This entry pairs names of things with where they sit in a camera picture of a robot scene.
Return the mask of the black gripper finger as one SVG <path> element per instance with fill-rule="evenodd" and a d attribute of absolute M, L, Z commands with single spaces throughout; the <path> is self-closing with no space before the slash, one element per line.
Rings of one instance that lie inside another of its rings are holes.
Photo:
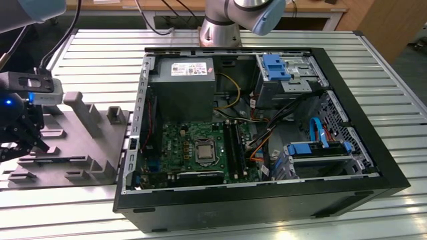
<path fill-rule="evenodd" d="M 0 147 L 0 162 L 7 162 L 26 155 L 26 143 L 22 143 L 21 136 L 7 127 L 0 128 L 0 144 L 13 144 L 17 146 Z"/>
<path fill-rule="evenodd" d="M 19 144 L 31 152 L 38 148 L 42 153 L 47 153 L 51 147 L 43 141 L 42 130 L 45 128 L 45 117 L 41 106 L 25 106 L 23 113 L 18 118 Z"/>

